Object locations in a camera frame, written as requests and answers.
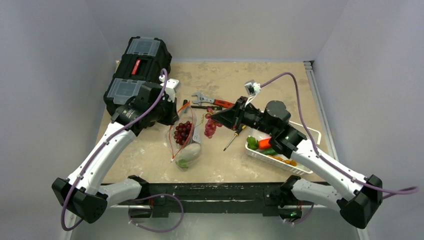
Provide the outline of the white radish with leaves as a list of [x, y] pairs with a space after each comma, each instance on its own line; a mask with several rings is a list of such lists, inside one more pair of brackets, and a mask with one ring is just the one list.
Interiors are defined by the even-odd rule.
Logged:
[[175, 164], [183, 169], [189, 169], [194, 162], [200, 157], [202, 147], [199, 143], [191, 143], [184, 147], [174, 158]]

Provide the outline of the dark red grape bunch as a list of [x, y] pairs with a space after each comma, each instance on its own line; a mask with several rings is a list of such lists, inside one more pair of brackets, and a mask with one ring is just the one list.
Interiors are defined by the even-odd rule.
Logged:
[[190, 132], [192, 130], [192, 122], [186, 121], [186, 122], [180, 122], [173, 132], [173, 139], [175, 142], [182, 146], [186, 140], [189, 138]]

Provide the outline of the clear orange-zip bag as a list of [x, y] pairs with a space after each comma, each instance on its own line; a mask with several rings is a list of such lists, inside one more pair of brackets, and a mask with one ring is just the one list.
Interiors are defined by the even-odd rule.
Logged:
[[181, 171], [187, 171], [202, 154], [200, 128], [191, 102], [184, 103], [177, 116], [178, 121], [169, 128], [167, 144], [171, 151], [171, 162]]

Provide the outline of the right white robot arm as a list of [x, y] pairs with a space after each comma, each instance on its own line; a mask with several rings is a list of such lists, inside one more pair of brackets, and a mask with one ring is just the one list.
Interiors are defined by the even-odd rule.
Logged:
[[323, 205], [339, 211], [350, 225], [364, 229], [383, 202], [383, 194], [377, 190], [383, 186], [382, 180], [355, 172], [318, 149], [289, 123], [291, 114], [282, 101], [272, 100], [261, 111], [242, 96], [232, 107], [211, 118], [231, 130], [245, 125], [268, 134], [273, 150], [304, 165], [328, 183], [325, 186], [304, 179], [292, 182], [280, 191], [282, 200], [288, 204], [303, 200]]

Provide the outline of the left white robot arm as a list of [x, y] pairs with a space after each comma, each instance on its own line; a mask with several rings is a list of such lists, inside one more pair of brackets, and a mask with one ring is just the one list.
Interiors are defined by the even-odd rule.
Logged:
[[138, 205], [146, 203], [149, 191], [142, 179], [130, 176], [122, 182], [102, 186], [102, 182], [123, 150], [145, 128], [159, 123], [173, 125], [178, 119], [176, 93], [180, 82], [169, 79], [161, 84], [142, 81], [136, 84], [136, 95], [112, 112], [111, 121], [100, 141], [83, 163], [67, 178], [57, 178], [52, 190], [62, 205], [61, 225], [66, 231], [73, 229], [66, 224], [66, 215], [79, 218], [78, 226], [85, 221], [96, 222], [111, 206], [132, 200]]

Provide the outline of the light red grape bunch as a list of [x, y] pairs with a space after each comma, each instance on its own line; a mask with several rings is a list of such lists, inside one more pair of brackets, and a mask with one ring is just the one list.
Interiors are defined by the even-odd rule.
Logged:
[[209, 139], [213, 137], [217, 128], [220, 128], [223, 126], [221, 123], [212, 119], [212, 115], [214, 114], [214, 112], [215, 111], [209, 107], [206, 109], [206, 114], [204, 115], [204, 118], [207, 120], [204, 127], [204, 135], [208, 137]]

